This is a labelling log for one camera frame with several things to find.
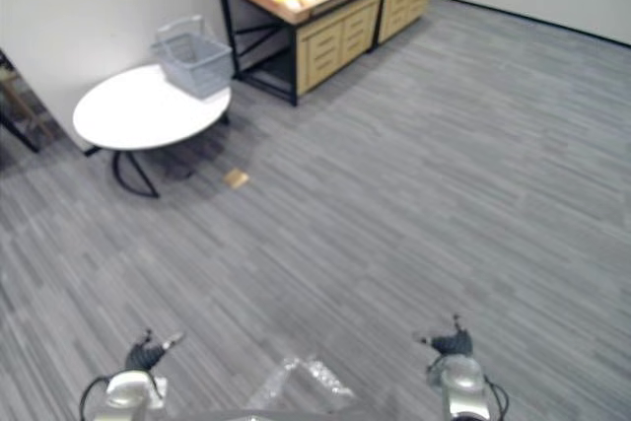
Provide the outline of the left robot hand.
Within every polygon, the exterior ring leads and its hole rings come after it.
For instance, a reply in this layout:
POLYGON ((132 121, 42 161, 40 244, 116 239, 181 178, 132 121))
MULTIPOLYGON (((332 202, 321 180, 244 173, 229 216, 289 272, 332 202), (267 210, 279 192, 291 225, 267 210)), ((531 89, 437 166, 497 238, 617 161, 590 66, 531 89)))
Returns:
POLYGON ((124 369, 151 372, 171 349, 180 344, 184 337, 184 332, 177 332, 163 341, 155 341, 154 331, 146 328, 127 352, 124 369))

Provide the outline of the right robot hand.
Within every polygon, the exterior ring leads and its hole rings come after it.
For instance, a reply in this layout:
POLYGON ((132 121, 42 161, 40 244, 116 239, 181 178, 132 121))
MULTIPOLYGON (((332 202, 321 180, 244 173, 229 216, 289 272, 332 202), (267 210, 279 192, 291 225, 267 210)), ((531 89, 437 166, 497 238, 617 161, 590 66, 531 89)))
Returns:
POLYGON ((473 354, 473 341, 469 331, 460 324, 460 315, 453 314, 455 332, 451 335, 417 336, 415 340, 428 345, 441 356, 462 355, 470 357, 473 354))

